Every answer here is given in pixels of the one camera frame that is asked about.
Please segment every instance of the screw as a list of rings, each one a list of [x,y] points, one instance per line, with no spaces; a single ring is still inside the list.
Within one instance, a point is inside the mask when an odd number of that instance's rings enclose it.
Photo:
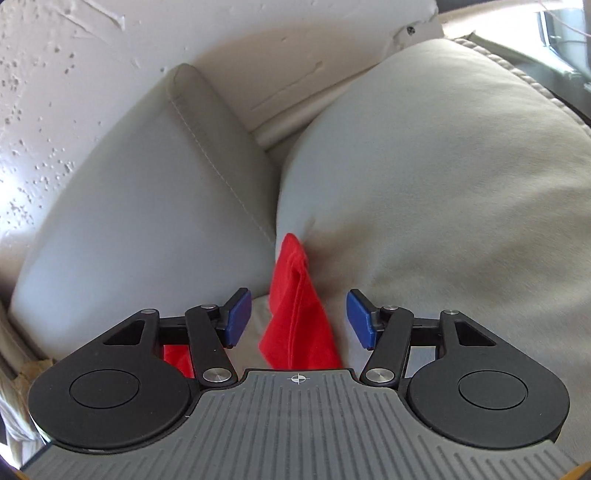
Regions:
[[[387,368],[372,368],[365,373],[365,378],[373,383],[387,383],[394,380],[394,372]]]
[[[221,383],[232,378],[232,373],[227,368],[210,368],[203,372],[203,379],[211,383]]]

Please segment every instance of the black circular housing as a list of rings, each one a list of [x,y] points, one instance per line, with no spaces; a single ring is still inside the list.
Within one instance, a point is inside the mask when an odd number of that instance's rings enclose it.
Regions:
[[[452,323],[447,331],[455,333]],[[464,445],[516,449],[556,440],[569,412],[565,386],[519,350],[494,339],[491,346],[449,341],[445,355],[411,379],[407,401],[412,411],[437,433]]]
[[[155,322],[157,315],[137,345],[105,345],[105,334],[37,378],[29,394],[36,424],[62,445],[88,450],[130,447],[171,427],[190,390],[154,355]]]

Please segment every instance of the gray gripper base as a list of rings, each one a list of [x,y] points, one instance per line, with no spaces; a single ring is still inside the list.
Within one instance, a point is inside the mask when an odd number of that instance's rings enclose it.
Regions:
[[[50,446],[31,480],[553,480],[576,464],[553,443],[487,451],[442,438],[395,391],[360,385],[346,370],[251,371],[202,395],[183,425],[115,455]]]

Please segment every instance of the crosshair marking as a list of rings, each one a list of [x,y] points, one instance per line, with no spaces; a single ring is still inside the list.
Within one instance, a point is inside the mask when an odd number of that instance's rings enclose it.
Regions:
[[[293,377],[291,377],[290,380],[293,383],[297,383],[299,385],[302,382],[305,382],[306,380],[309,380],[309,379],[307,377],[304,377],[303,375],[297,374],[297,375],[294,375]]]

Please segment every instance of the red fabric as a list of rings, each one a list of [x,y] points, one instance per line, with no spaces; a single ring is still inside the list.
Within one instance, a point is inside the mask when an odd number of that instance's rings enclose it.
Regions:
[[[185,377],[195,378],[188,345],[164,345],[164,361],[178,368]]]
[[[274,369],[342,368],[330,323],[312,285],[300,241],[288,233],[271,281],[272,318],[259,349]]]

